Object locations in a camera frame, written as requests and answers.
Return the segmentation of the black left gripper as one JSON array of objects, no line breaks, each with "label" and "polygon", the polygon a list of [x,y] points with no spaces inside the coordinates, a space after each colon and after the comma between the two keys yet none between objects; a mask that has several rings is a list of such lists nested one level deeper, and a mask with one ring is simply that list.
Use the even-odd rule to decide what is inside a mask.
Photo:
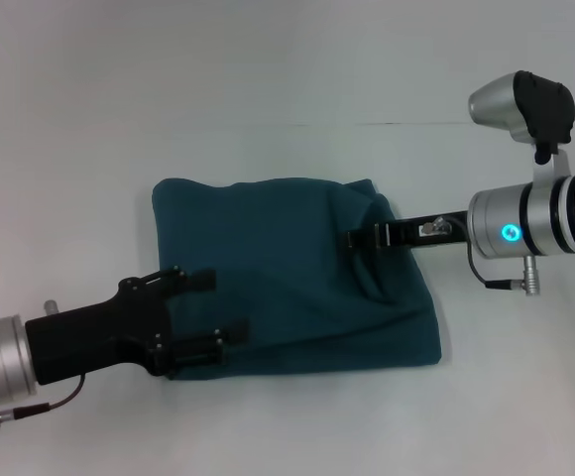
[{"label": "black left gripper", "polygon": [[25,323],[36,380],[48,385],[130,363],[160,377],[171,369],[221,365],[227,351],[249,340],[248,319],[172,341],[167,299],[216,290],[212,269],[180,267],[127,278],[111,299]]}]

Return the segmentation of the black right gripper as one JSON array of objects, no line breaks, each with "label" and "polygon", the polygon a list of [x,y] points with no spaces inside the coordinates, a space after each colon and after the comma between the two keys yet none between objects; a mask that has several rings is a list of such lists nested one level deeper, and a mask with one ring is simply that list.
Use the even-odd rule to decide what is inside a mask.
[{"label": "black right gripper", "polygon": [[466,243],[469,240],[467,218],[467,211],[456,211],[375,223],[346,232],[346,247],[349,250],[380,250]]}]

